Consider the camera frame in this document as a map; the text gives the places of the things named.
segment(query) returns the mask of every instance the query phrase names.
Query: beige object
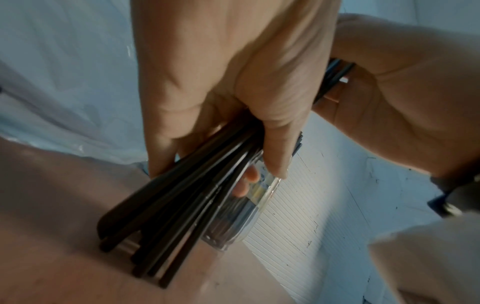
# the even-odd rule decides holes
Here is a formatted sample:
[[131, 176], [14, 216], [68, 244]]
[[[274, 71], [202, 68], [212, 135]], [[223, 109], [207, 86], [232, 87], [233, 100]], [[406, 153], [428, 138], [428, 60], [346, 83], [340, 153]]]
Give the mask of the beige object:
[[402, 304], [480, 303], [479, 214], [391, 234], [369, 250]]
[[167, 290], [131, 276], [124, 251], [100, 252], [96, 222], [147, 181], [0, 139], [0, 303], [294, 303], [243, 243], [222, 256], [199, 242]]

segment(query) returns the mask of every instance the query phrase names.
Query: clear plastic container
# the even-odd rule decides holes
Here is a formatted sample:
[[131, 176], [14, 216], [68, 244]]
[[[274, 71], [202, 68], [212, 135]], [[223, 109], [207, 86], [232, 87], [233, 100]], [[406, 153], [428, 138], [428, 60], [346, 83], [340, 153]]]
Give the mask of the clear plastic container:
[[218, 250], [225, 251], [247, 236], [280, 184], [281, 180], [270, 174], [261, 160], [256, 162], [255, 167], [260, 173], [260, 180], [250, 185], [245, 197], [231, 196], [202, 237]]

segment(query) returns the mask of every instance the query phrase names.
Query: wooden table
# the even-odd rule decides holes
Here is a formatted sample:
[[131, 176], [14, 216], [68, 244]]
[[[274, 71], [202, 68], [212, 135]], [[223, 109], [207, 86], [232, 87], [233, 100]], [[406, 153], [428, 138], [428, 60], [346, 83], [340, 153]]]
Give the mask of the wooden table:
[[98, 219], [147, 181], [0, 139], [0, 303], [294, 303], [243, 243], [199, 242], [167, 290], [134, 278], [126, 252], [100, 252]]

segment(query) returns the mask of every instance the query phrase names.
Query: white tiled floor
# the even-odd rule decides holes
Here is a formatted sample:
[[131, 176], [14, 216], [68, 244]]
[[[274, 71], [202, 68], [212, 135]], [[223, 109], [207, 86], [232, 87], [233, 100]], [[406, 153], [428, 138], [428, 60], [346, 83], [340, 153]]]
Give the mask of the white tiled floor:
[[[348, 0], [347, 12], [415, 23], [413, 1]], [[298, 303], [394, 303], [367, 242], [436, 220], [428, 178], [383, 161], [312, 114], [289, 178], [245, 243]]]

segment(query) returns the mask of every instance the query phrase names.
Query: clear plastic sheet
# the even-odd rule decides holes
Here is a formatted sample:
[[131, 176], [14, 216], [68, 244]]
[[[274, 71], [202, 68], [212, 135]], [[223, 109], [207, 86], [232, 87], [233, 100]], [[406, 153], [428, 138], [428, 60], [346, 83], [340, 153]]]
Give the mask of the clear plastic sheet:
[[147, 160], [128, 0], [6, 0], [0, 41], [0, 136]]

